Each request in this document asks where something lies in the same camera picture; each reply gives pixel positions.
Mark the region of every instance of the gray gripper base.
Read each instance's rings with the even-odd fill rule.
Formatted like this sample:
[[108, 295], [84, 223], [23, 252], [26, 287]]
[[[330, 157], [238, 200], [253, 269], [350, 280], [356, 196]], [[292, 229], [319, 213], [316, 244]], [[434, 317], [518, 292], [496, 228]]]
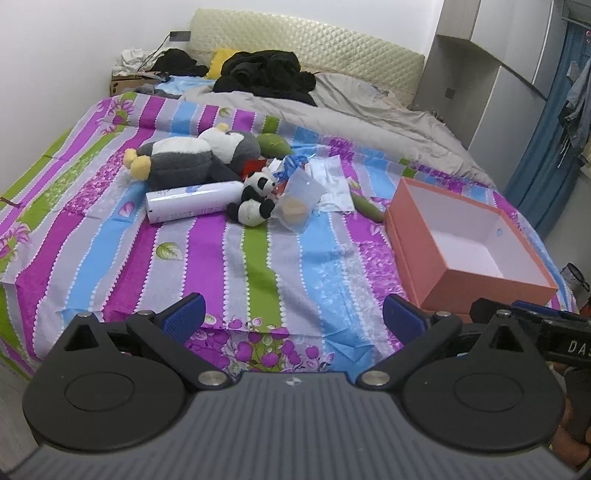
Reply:
[[234, 387], [198, 394], [179, 422], [146, 444], [105, 455], [42, 446], [10, 476], [571, 480], [576, 474], [543, 447], [481, 457], [438, 445], [406, 421], [388, 394], [359, 390], [343, 374], [245, 373]]

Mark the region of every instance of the cardboard box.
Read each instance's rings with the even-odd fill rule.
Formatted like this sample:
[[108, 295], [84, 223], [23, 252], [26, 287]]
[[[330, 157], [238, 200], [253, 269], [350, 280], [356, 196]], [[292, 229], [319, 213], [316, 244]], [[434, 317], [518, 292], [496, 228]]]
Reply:
[[480, 297], [545, 305], [552, 276], [505, 212], [416, 180], [401, 179], [386, 232], [410, 302], [469, 320]]
[[143, 78], [137, 75], [130, 75], [128, 77], [111, 77], [109, 84], [109, 96], [121, 95], [121, 93], [132, 92], [133, 89], [141, 87], [144, 83], [156, 85], [161, 83], [160, 79]]

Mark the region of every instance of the stuffed toy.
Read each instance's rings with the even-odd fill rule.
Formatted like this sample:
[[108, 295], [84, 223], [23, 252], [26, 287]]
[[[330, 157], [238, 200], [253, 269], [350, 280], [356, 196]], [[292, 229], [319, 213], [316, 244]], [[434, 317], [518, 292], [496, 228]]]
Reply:
[[257, 138], [261, 146], [261, 154], [265, 158], [278, 158], [283, 160], [286, 155], [292, 155], [293, 150], [289, 143], [277, 134], [260, 134]]
[[169, 137], [125, 150], [124, 165], [150, 190], [241, 181], [244, 164], [258, 158], [260, 147], [249, 133], [230, 132], [220, 124], [199, 137]]
[[275, 203], [267, 196], [275, 188], [275, 178], [267, 168], [252, 172], [244, 181], [240, 205], [230, 203], [226, 216], [233, 222], [258, 226], [271, 216]]
[[209, 128], [197, 138], [205, 140], [213, 154], [239, 175], [248, 160], [258, 160], [261, 156], [261, 147], [254, 135], [230, 130], [226, 124]]

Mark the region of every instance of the striped bedsheet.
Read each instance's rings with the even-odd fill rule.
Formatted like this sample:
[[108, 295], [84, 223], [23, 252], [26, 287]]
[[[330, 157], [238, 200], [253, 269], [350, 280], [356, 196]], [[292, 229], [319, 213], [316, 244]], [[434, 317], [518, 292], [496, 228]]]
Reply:
[[17, 207], [0, 204], [0, 355], [15, 370], [32, 375], [77, 312], [112, 322], [191, 292], [204, 295], [207, 316], [187, 348], [233, 375], [354, 378], [402, 347], [381, 318], [387, 294], [405, 296], [391, 247], [357, 213], [314, 213], [299, 235], [273, 222], [245, 229], [223, 214], [147, 222], [125, 149], [220, 122], [276, 132], [299, 154], [340, 155], [346, 176], [382, 207], [406, 176], [501, 208], [560, 286], [551, 305], [575, 308], [533, 228], [496, 191], [255, 112], [126, 93], [90, 108], [5, 193]]

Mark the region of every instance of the clear plastic bag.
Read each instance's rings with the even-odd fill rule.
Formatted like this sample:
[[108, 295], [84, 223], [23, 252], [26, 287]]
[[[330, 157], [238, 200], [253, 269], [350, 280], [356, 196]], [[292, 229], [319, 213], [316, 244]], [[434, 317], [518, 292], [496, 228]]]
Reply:
[[271, 217], [292, 232], [303, 232], [312, 210], [325, 193], [326, 189], [320, 183], [298, 168], [290, 176]]

